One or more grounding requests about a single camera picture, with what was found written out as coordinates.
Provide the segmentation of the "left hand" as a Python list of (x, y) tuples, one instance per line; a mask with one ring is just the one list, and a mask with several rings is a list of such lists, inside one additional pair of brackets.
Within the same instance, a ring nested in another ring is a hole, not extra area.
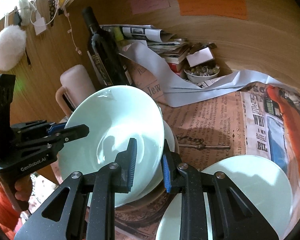
[(14, 188), (16, 190), (14, 194), (15, 198), (20, 201), (28, 202), (33, 188), (30, 175), (16, 181)]

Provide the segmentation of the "orange sleeve forearm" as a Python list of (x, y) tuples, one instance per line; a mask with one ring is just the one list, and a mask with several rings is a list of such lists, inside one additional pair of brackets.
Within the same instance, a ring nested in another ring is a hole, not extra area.
[(9, 239), (14, 239), (15, 237), (14, 230), (19, 222), (20, 214), (12, 207), (0, 185), (0, 228)]

